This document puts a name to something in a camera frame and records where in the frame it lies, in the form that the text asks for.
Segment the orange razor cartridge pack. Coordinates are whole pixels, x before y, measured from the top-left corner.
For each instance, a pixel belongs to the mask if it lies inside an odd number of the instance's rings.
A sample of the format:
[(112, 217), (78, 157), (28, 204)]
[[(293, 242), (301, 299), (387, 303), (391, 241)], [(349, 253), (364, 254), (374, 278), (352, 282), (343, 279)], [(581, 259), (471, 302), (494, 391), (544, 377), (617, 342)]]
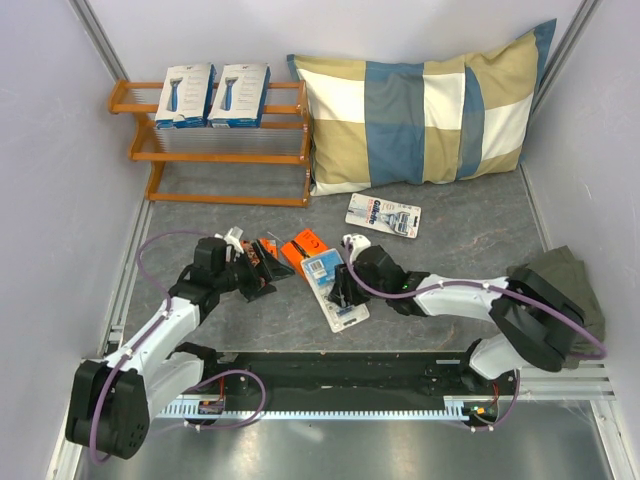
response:
[(263, 237), (254, 241), (242, 240), (244, 251), (251, 264), (264, 270), (273, 268), (278, 260), (278, 249), (275, 240)]

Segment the clear blister razor pack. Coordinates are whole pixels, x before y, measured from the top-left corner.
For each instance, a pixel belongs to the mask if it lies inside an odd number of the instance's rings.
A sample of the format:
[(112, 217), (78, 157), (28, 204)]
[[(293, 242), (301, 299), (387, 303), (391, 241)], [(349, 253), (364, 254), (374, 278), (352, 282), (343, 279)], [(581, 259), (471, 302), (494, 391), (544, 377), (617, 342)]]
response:
[(365, 305), (342, 307), (329, 299), (335, 286), (335, 267), (342, 263), (341, 255), (336, 249), (324, 251), (301, 262), (303, 274), (333, 333), (339, 333), (370, 317)]

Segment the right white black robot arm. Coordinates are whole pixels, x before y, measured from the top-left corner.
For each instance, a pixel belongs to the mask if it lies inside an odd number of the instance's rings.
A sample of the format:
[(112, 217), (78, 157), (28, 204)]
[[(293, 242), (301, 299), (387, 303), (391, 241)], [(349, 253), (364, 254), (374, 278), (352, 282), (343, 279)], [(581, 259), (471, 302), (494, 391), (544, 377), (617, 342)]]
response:
[(335, 268), (330, 302), (341, 308), (377, 297), (404, 316), (456, 316), (494, 324), (499, 332), (475, 341), (458, 368), (458, 381), (477, 394), (494, 379), (525, 366), (562, 369), (584, 312), (533, 270), (488, 280), (449, 279), (405, 271), (380, 246), (349, 245), (347, 262)]

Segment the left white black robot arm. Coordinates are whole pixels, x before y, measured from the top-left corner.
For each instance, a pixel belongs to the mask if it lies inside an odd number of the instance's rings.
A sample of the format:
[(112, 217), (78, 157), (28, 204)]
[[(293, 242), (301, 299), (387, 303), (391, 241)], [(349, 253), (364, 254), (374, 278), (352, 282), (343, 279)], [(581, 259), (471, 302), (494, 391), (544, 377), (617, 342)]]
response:
[(253, 301), (295, 275), (258, 240), (234, 232), (204, 237), (154, 316), (126, 343), (77, 368), (65, 425), (67, 441), (97, 463), (131, 458), (151, 421), (180, 394), (208, 393), (219, 382), (215, 352), (185, 342), (226, 293)]

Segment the white box blue razor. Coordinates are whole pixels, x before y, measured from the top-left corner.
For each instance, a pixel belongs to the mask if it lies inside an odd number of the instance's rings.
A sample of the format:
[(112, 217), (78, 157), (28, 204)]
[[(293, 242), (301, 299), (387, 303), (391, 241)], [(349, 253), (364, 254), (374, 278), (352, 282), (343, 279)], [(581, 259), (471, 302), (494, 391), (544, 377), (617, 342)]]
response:
[(212, 63), (169, 67), (154, 118), (155, 127), (204, 127), (211, 107), (215, 74)]
[(225, 65), (207, 118), (208, 125), (259, 128), (270, 76), (267, 63)]

